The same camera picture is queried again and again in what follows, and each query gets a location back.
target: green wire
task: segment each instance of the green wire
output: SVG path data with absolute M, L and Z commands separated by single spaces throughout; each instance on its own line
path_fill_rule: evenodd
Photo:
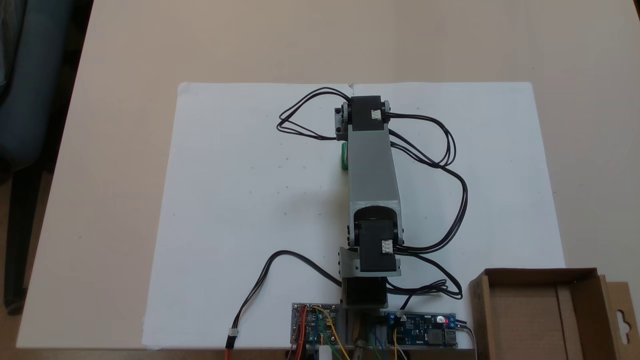
M 322 331 L 322 333 L 326 337 L 326 331 L 324 330 L 324 325 L 322 324 L 322 321 L 320 321 L 320 311 L 316 310 L 316 316 L 317 316 L 317 319 L 318 319 L 317 322 L 320 323 L 320 331 Z M 338 354 L 338 352 L 335 351 L 335 348 L 333 347 L 333 345 L 331 345 L 331 341 L 327 341 L 326 344 L 329 345 L 329 347 L 331 348 L 331 351 L 333 351 L 333 353 L 338 357 L 338 359 L 342 360 L 342 356 L 340 356 L 340 354 Z
M 376 349 L 376 340 L 372 339 L 373 342 L 371 343 L 371 348 L 373 349 L 373 352 L 376 353 L 376 356 L 378 357 L 379 360 L 382 360 L 382 357 L 380 357 L 380 354 L 378 353 L 378 350 Z

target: yellow wire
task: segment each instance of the yellow wire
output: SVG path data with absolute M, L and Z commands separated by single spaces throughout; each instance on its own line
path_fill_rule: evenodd
M 340 342 L 340 338 L 338 337 L 338 332 L 335 330 L 335 328 L 333 327 L 333 321 L 331 321 L 331 315 L 329 314 L 329 312 L 327 312 L 327 310 L 321 308 L 321 307 L 317 307 L 317 306 L 312 306 L 313 309 L 316 310 L 320 310 L 324 313 L 324 315 L 327 318 L 327 322 L 329 323 L 329 326 L 331 327 L 331 330 L 333 331 L 333 334 L 335 335 L 335 339 L 338 341 L 338 345 L 340 345 L 340 348 L 342 349 L 342 353 L 344 353 L 344 356 L 347 358 L 347 360 L 351 360 L 349 358 L 349 355 L 347 355 L 347 350 L 344 350 L 344 347 L 342 346 L 342 343 Z
M 395 359 L 398 360 L 398 338 L 397 338 L 398 328 L 394 329 L 394 350 L 396 351 Z

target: circuit board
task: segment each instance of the circuit board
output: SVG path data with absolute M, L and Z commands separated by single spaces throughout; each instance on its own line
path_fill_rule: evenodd
M 329 313 L 333 326 L 337 326 L 340 309 L 338 304 L 301 304 L 295 302 L 291 304 L 291 343 L 297 343 L 300 338 L 300 316 L 305 312 L 305 343 L 313 344 L 314 340 L 317 345 L 336 343 L 336 338 L 333 335 L 326 314 L 320 310 L 313 309 L 314 306 L 320 307 Z
M 456 315 L 433 313 L 385 312 L 387 317 L 387 345 L 394 344 L 394 329 L 398 346 L 455 347 Z

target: dark chair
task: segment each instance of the dark chair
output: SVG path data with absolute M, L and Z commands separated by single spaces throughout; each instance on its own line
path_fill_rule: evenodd
M 45 142 L 74 0 L 0 0 L 0 183 L 12 179 L 4 305 L 22 313 Z

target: green block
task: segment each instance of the green block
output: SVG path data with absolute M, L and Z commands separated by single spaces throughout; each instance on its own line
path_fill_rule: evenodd
M 342 156 L 340 157 L 340 162 L 342 165 L 342 169 L 344 171 L 348 171 L 349 170 L 349 159 L 347 158 L 347 143 L 343 142 L 342 143 Z

